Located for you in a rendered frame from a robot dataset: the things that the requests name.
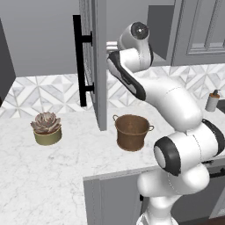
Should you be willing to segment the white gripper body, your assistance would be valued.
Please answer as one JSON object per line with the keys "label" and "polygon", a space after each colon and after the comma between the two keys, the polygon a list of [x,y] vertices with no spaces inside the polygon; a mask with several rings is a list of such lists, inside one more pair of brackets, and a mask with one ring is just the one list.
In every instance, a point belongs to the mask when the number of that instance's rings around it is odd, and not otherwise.
{"label": "white gripper body", "polygon": [[116,41],[107,41],[106,42],[106,52],[109,54],[113,51],[118,50],[118,45]]}

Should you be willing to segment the grey open cabinet door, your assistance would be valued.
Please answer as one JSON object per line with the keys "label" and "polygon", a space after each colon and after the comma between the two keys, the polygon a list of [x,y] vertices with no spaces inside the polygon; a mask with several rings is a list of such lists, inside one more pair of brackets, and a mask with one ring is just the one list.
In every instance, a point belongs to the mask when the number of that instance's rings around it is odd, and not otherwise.
{"label": "grey open cabinet door", "polygon": [[94,85],[91,100],[100,131],[106,122],[106,0],[79,0],[82,35],[92,35],[83,44],[84,74],[87,84]]}

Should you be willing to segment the grey panelled cabinet door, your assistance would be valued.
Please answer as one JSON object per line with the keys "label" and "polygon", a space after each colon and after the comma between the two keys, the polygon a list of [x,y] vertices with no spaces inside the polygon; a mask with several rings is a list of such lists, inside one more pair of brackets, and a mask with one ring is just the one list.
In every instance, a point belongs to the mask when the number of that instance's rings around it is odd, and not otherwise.
{"label": "grey panelled cabinet door", "polygon": [[225,63],[225,0],[182,0],[173,66]]}

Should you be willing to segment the grey base cabinet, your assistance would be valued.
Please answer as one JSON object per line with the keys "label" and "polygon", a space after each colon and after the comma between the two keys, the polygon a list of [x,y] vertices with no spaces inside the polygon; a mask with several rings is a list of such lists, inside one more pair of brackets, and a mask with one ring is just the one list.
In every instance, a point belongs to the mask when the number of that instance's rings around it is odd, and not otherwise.
{"label": "grey base cabinet", "polygon": [[[225,169],[225,158],[205,162],[209,174]],[[137,190],[138,175],[85,178],[84,198],[88,225],[135,225],[149,200]],[[179,225],[202,225],[225,193],[225,176],[210,178],[201,192],[175,202],[171,215]]]}

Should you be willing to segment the succulent in olive pot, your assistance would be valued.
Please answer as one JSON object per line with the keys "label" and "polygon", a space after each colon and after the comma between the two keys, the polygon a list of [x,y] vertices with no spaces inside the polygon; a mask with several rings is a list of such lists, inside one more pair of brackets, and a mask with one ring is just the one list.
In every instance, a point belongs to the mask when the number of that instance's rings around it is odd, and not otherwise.
{"label": "succulent in olive pot", "polygon": [[53,112],[39,113],[31,122],[35,141],[42,146],[56,144],[62,138],[61,119]]}

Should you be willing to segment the dark grey tall unit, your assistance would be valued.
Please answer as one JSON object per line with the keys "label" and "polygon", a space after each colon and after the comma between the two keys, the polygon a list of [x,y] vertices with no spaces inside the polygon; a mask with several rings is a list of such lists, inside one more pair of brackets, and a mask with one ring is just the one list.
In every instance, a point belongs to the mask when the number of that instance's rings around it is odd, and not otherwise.
{"label": "dark grey tall unit", "polygon": [[0,106],[16,79],[4,28],[0,19]]}

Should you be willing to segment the grey soap dispenser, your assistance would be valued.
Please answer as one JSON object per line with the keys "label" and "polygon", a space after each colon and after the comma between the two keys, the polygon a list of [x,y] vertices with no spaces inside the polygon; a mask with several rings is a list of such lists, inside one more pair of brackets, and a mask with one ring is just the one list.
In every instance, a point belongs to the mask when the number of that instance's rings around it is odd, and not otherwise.
{"label": "grey soap dispenser", "polygon": [[205,110],[208,112],[214,112],[219,102],[219,99],[220,99],[219,90],[214,90],[208,96]]}

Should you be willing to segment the dark sink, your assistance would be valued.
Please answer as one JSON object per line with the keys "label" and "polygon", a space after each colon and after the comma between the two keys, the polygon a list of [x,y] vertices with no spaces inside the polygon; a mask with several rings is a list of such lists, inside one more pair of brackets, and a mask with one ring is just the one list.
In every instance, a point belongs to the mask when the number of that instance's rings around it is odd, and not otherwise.
{"label": "dark sink", "polygon": [[225,99],[221,99],[218,101],[217,108],[225,113]]}

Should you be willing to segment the grey wall cabinet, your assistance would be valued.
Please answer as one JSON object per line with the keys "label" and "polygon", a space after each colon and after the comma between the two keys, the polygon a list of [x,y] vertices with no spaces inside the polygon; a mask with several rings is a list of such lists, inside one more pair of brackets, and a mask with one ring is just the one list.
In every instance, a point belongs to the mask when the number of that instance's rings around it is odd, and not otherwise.
{"label": "grey wall cabinet", "polygon": [[116,41],[134,22],[149,27],[153,66],[171,65],[181,0],[106,0],[106,40]]}

